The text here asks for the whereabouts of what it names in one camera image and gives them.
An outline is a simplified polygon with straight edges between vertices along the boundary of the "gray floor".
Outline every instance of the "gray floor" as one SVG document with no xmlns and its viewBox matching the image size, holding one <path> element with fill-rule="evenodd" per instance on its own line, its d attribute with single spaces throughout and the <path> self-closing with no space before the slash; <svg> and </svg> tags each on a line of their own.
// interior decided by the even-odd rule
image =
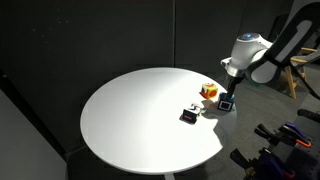
<svg viewBox="0 0 320 180">
<path fill-rule="evenodd" d="M 308 65 L 307 80 L 318 94 L 319 75 L 319 65 Z M 225 84 L 224 77 L 214 80 Z M 176 180 L 242 179 L 245 175 L 244 170 L 229 158 L 229 154 L 238 148 L 246 158 L 252 159 L 259 156 L 258 151 L 262 147 L 268 147 L 268 143 L 253 132 L 259 123 L 263 123 L 268 129 L 277 129 L 286 121 L 293 122 L 299 108 L 320 110 L 319 101 L 309 95 L 306 89 L 298 86 L 296 92 L 297 99 L 290 98 L 288 86 L 282 78 L 272 84 L 260 86 L 243 81 L 235 92 L 238 120 L 234 134 L 229 137 L 228 145 L 206 163 L 176 173 Z M 99 160 L 86 147 L 70 157 L 68 170 L 70 180 L 164 179 L 163 176 L 142 176 L 115 169 Z"/>
</svg>

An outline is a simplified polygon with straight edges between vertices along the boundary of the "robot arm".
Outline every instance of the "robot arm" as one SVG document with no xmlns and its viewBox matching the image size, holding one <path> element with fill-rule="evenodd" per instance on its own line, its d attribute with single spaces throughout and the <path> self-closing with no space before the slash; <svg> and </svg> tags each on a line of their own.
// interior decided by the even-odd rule
<svg viewBox="0 0 320 180">
<path fill-rule="evenodd" d="M 259 34 L 247 33 L 237 38 L 231 57 L 221 61 L 229 78 L 228 100 L 243 78 L 264 84 L 278 79 L 281 68 L 320 27 L 320 2 L 302 7 L 272 44 Z"/>
</svg>

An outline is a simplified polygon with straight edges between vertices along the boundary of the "cube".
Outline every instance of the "cube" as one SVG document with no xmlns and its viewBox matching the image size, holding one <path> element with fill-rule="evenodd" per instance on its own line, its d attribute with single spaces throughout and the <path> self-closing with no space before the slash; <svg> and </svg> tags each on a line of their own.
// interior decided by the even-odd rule
<svg viewBox="0 0 320 180">
<path fill-rule="evenodd" d="M 231 111 L 234 104 L 234 95 L 230 99 L 226 99 L 227 93 L 219 94 L 219 104 L 218 109 L 222 111 Z"/>
<path fill-rule="evenodd" d="M 203 84 L 200 94 L 205 99 L 214 98 L 218 93 L 218 87 L 213 83 Z"/>
<path fill-rule="evenodd" d="M 191 107 L 183 110 L 182 119 L 188 123 L 194 124 L 201 113 L 201 108 L 191 105 Z"/>
</svg>

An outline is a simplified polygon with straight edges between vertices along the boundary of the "black wall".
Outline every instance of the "black wall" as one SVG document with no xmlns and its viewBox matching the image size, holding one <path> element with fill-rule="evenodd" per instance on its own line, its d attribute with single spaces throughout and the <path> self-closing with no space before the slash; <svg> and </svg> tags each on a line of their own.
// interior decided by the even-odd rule
<svg viewBox="0 0 320 180">
<path fill-rule="evenodd" d="M 179 67 L 214 78 L 224 73 L 220 60 L 230 56 L 239 32 L 267 35 L 291 4 L 2 0 L 0 69 L 70 151 L 83 143 L 82 106 L 104 83 L 148 67 Z"/>
</svg>

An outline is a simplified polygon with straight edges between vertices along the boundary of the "table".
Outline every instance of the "table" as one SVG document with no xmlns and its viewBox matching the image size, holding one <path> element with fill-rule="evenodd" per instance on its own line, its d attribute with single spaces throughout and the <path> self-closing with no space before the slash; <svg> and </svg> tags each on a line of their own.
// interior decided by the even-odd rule
<svg viewBox="0 0 320 180">
<path fill-rule="evenodd" d="M 235 127 L 237 113 L 217 110 L 217 98 L 204 99 L 202 84 L 214 80 L 189 70 L 150 68 L 117 77 L 99 88 L 81 114 L 81 133 L 89 148 L 124 171 L 181 172 L 218 153 Z M 180 120 L 197 103 L 207 111 L 195 124 Z"/>
</svg>

